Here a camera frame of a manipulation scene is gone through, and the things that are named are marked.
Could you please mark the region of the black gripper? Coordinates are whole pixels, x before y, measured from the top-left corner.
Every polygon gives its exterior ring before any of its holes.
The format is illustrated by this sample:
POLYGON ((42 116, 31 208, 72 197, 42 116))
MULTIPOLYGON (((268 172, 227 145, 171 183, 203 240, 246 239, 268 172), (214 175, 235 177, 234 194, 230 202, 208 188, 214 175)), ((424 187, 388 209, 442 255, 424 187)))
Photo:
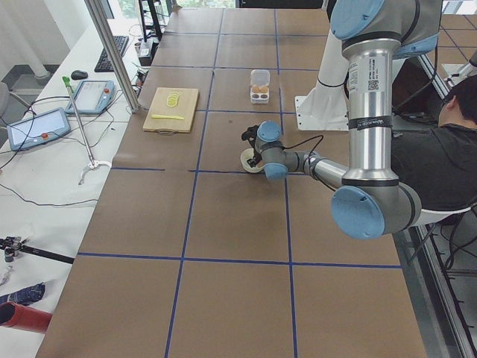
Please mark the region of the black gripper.
POLYGON ((247 160, 247 164, 254 168, 262 161, 262 156, 255 149, 251 149, 250 159, 247 160))

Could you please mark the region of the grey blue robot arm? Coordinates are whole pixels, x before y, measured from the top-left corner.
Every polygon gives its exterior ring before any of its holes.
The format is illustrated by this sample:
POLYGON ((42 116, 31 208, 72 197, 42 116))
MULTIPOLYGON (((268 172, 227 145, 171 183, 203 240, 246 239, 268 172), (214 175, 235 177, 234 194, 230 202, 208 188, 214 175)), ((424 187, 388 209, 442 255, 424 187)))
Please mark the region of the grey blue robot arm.
POLYGON ((316 87, 297 112, 321 127, 345 119, 350 158, 342 166, 314 151, 289 151, 270 121, 248 128, 242 139, 268 179, 303 172, 335 190, 332 217, 356 239, 375 239, 414 225, 421 217, 418 194, 391 168, 393 62, 437 45, 440 1, 336 1, 329 6, 330 32, 316 87))

